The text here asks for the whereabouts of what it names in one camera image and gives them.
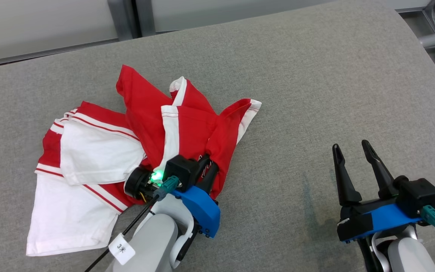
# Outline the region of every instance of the handwritten number 3 on tag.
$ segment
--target handwritten number 3 on tag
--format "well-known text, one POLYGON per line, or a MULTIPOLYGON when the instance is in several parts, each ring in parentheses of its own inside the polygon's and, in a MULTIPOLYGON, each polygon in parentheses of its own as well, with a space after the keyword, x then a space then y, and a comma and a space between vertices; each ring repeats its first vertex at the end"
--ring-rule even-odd
POLYGON ((119 245, 117 246, 117 248, 118 248, 119 251, 122 252, 122 253, 125 251, 125 247, 123 247, 122 244, 119 244, 119 245))

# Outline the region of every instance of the red stripe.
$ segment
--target red stripe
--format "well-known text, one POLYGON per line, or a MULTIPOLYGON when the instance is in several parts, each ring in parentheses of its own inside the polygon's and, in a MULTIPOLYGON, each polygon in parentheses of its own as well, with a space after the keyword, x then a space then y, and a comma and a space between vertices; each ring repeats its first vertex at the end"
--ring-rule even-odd
POLYGON ((62 126, 62 125, 60 125, 60 124, 57 124, 56 122, 53 122, 53 124, 54 124, 55 126, 59 126, 59 127, 63 128, 63 126, 62 126))
POLYGON ((41 168, 36 168, 36 170, 41 171, 41 172, 45 172, 45 173, 48 173, 48 174, 54 174, 54 175, 59 176, 59 177, 63 177, 62 174, 58 174, 58 173, 51 172, 51 171, 48 171, 48 170, 43 170, 41 168))
POLYGON ((89 124, 89 125, 92 125, 92 126, 94 126, 94 127, 98 127, 98 128, 105 129, 105 130, 108 130, 108 131, 118 132, 118 133, 121 133, 121 134, 128 135, 128 136, 130 136, 130 137, 136 139, 137 141, 140 141, 136 136, 131 135, 131 134, 128 134, 128 133, 126 133, 126 132, 119 131, 119 130, 107 129, 106 127, 98 126, 98 125, 92 124, 92 123, 90 123, 90 122, 88 122, 88 121, 85 121, 85 120, 81 119, 81 118, 78 117, 78 116, 73 116, 72 118, 79 119, 79 120, 81 120, 81 121, 83 121, 83 122, 85 122, 85 123, 87 123, 87 124, 89 124))
POLYGON ((101 199, 105 200, 107 203, 109 203, 110 205, 112 205, 112 207, 114 207, 117 211, 119 212, 124 212, 123 210, 121 210, 119 207, 117 207, 116 205, 114 205, 113 203, 111 203, 107 198, 104 198, 104 196, 102 196, 101 194, 97 193, 97 191, 93 190, 92 188, 90 188, 88 185, 84 184, 84 186, 86 188, 88 188, 88 190, 92 191, 94 194, 96 194, 97 196, 99 196, 101 199))

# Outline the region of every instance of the gray floor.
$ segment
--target gray floor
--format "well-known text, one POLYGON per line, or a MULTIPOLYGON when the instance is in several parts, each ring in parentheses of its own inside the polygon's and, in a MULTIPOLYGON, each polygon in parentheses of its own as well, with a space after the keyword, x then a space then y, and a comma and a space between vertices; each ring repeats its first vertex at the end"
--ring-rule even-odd
MULTIPOLYGON (((401 14, 401 16, 402 18, 404 18, 404 20, 412 29, 412 31, 416 34, 416 36, 420 37, 433 33, 433 30, 430 28, 429 23, 426 21, 422 14, 401 14)), ((435 63, 435 49, 429 49, 427 52, 430 55, 430 58, 432 58, 435 63)))

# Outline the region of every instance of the glowing green light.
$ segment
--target glowing green light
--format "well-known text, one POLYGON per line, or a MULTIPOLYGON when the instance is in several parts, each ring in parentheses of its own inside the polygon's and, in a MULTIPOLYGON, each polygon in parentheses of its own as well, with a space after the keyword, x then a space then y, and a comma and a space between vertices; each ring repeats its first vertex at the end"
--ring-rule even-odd
POLYGON ((150 175, 150 181, 151 182, 161 181, 163 177, 164 177, 164 171, 158 170, 150 175))

